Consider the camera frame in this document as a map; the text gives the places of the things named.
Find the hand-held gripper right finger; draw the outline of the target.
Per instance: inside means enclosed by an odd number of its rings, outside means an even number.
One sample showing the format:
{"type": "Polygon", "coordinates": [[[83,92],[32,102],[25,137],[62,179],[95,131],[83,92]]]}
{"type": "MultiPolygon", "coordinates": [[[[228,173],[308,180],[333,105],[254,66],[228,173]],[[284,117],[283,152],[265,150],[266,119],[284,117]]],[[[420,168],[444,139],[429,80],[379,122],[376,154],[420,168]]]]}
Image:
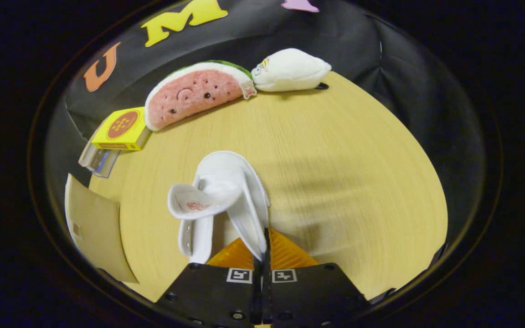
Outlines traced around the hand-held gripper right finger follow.
{"type": "Polygon", "coordinates": [[[289,239],[265,231],[262,265],[262,321],[272,328],[350,328],[355,315],[371,304],[336,263],[311,266],[276,264],[278,251],[290,260],[308,255],[287,249],[289,239]]]}

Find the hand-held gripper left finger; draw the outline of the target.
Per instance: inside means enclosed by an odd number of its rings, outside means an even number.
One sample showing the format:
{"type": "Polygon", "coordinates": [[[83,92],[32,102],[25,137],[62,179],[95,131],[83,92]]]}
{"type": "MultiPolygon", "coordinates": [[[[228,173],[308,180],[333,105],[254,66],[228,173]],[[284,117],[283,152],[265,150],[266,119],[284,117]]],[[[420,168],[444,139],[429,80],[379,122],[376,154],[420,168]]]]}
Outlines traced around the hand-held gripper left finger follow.
{"type": "Polygon", "coordinates": [[[187,264],[156,305],[191,327],[254,328],[261,324],[260,262],[237,238],[206,263],[187,264]]]}

